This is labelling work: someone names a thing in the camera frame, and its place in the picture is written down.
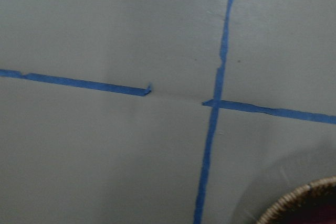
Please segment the brown wicker basket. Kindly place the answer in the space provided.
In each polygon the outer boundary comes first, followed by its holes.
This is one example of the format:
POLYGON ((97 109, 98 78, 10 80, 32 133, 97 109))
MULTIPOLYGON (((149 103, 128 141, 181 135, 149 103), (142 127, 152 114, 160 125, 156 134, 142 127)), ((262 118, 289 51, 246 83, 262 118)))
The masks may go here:
POLYGON ((335 176, 314 180, 282 195, 256 223, 335 223, 335 176))

